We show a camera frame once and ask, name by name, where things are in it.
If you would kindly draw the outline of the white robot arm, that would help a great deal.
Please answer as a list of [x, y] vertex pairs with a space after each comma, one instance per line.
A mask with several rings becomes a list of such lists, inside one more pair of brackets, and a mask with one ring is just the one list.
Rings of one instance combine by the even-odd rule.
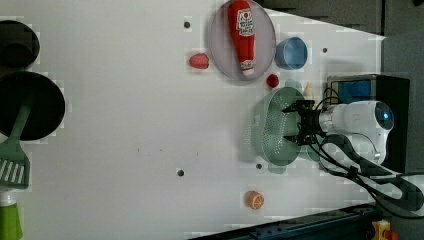
[[298, 133], [287, 139], [309, 146], [328, 173], [360, 185], [375, 199], [423, 215], [423, 176], [382, 165], [395, 123], [387, 104], [356, 101], [318, 109], [312, 100], [297, 100], [283, 112], [300, 117]]

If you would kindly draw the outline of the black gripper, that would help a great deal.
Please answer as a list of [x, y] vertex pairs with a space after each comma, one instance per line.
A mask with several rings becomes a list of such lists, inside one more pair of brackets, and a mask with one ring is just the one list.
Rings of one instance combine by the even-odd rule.
[[297, 112], [301, 118], [298, 123], [297, 135], [284, 135], [284, 138], [298, 145], [312, 145], [317, 142], [316, 137], [325, 136], [319, 123], [321, 111], [314, 108], [313, 100], [297, 100], [294, 104], [282, 110], [283, 113]]

